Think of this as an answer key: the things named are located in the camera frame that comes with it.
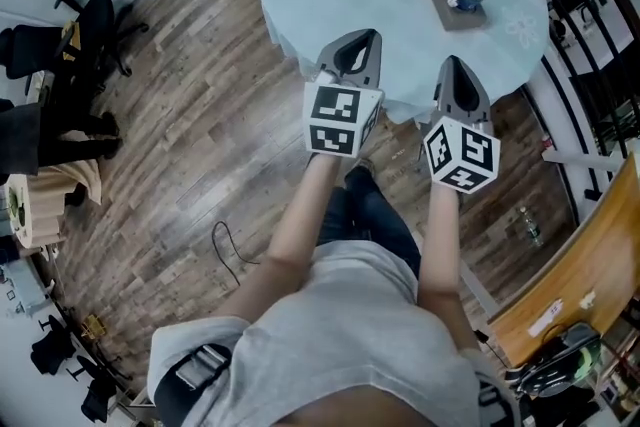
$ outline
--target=white t-shirt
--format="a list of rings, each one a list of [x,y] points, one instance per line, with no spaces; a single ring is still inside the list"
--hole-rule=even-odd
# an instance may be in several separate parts
[[[316,249],[310,277],[255,324],[210,318],[161,328],[148,376],[154,397],[184,356],[215,343],[231,365],[184,426],[270,426],[355,386],[393,394],[438,427],[520,425],[517,406],[479,350],[458,352],[442,321],[416,306],[417,280],[378,244]]]

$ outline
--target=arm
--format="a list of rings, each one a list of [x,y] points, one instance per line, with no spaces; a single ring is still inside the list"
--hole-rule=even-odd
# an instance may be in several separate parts
[[[339,168],[340,158],[330,155],[317,155],[309,163],[262,265],[216,311],[216,316],[255,322],[279,299],[300,289],[307,279]]]
[[[458,350],[478,348],[460,300],[460,234],[458,193],[431,186],[429,219],[422,247],[418,306],[444,322]]]

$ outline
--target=wooden floor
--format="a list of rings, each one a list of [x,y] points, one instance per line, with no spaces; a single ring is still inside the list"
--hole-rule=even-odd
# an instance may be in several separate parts
[[[134,38],[134,75],[114,76],[96,111],[118,119],[125,146],[101,163],[103,205],[68,208],[58,297],[105,322],[105,351],[140,388],[159,326],[212,312],[233,290],[211,228],[225,220],[244,258],[259,260],[304,170],[302,79],[268,38],[259,0],[139,0],[151,25]],[[498,298],[526,281],[573,230],[557,169],[540,158],[540,128],[519,92],[493,108],[500,179],[462,207],[464,259]],[[430,181],[409,123],[383,120],[370,141],[379,183],[420,237]],[[546,244],[532,247],[528,206]],[[221,243],[242,279],[245,269]],[[50,272],[56,277],[54,269]],[[474,325],[484,322],[465,295]]]

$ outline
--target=shoe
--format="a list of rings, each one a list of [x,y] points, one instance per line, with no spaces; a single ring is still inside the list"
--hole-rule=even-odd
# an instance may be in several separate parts
[[[110,142],[113,143],[113,149],[104,154],[105,160],[111,160],[113,157],[115,157],[124,144],[122,142],[122,139],[110,139]]]
[[[357,167],[361,167],[361,168],[365,169],[371,175],[371,178],[375,179],[375,177],[376,177],[376,167],[373,164],[373,162],[371,162],[369,159],[358,159],[356,161],[355,165],[353,166],[352,170],[357,168]]]
[[[79,207],[84,202],[86,195],[87,188],[82,184],[78,184],[73,192],[65,194],[64,204],[65,206],[71,205],[72,207]]]
[[[120,129],[118,128],[118,123],[116,122],[116,118],[110,112],[105,112],[102,114],[102,121],[106,124],[106,130],[104,134],[101,135],[111,135],[113,137],[118,137],[120,135]]]

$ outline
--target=plastic bottle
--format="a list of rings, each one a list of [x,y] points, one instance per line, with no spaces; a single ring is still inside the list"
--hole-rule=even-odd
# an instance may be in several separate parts
[[[531,240],[536,247],[541,247],[543,244],[543,240],[540,233],[540,227],[533,220],[533,217],[531,217],[531,214],[529,214],[529,211],[526,207],[520,207],[520,213],[522,214],[522,218],[524,219],[529,237],[531,237]]]

